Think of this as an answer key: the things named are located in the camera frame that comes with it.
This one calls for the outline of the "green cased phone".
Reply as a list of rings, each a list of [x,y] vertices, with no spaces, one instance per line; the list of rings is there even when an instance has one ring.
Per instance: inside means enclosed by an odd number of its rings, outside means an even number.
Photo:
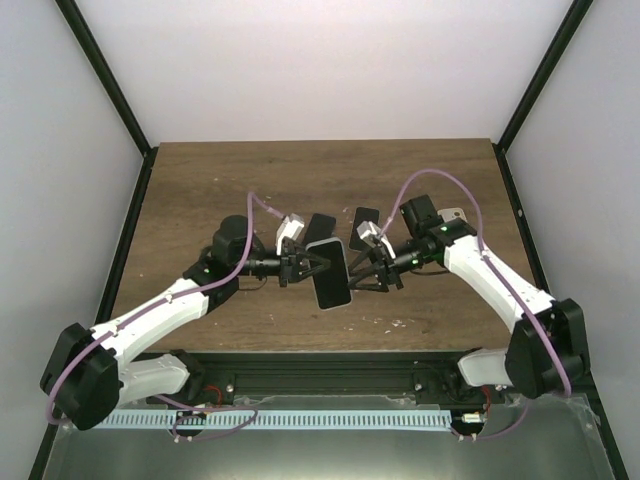
[[[324,261],[323,264],[316,259],[311,261],[312,267],[322,267],[312,277],[319,309],[325,311],[349,305],[352,293],[343,242],[337,237],[327,238],[311,242],[306,250]]]

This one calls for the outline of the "beige phone case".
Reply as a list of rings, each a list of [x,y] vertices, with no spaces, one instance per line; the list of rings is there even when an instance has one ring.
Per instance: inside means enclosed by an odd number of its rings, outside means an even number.
[[[444,222],[449,222],[455,219],[461,219],[463,221],[467,221],[467,217],[464,210],[459,207],[440,209],[437,211],[437,213],[443,219]]]

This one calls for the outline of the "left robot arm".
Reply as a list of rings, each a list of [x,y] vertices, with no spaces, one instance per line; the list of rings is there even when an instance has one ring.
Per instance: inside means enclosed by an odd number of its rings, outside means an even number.
[[[183,350],[147,360],[140,354],[223,305],[238,292],[242,276],[274,276],[286,287],[326,270],[329,261],[306,247],[331,238],[334,230],[331,217],[315,214],[305,223],[289,215],[269,250],[247,217],[226,217],[198,260],[164,292],[106,323],[92,328],[74,323],[60,334],[40,381],[47,409],[60,409],[65,420],[88,430],[117,407],[152,396],[195,404],[206,371],[194,357]]]

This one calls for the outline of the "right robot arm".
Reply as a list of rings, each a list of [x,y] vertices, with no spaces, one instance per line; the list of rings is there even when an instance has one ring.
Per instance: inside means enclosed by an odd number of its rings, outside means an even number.
[[[447,396],[458,403],[484,386],[515,389],[528,399],[547,393],[569,395],[575,381],[590,371],[584,315],[571,299],[557,300],[502,262],[464,218],[444,219],[427,195],[400,205],[410,234],[394,247],[373,222],[356,234],[364,248],[347,262],[342,241],[327,237],[304,245],[317,303],[328,310],[350,303],[355,291],[388,292],[402,277],[437,263],[469,285],[498,315],[510,333],[504,349],[464,354],[444,378]]]

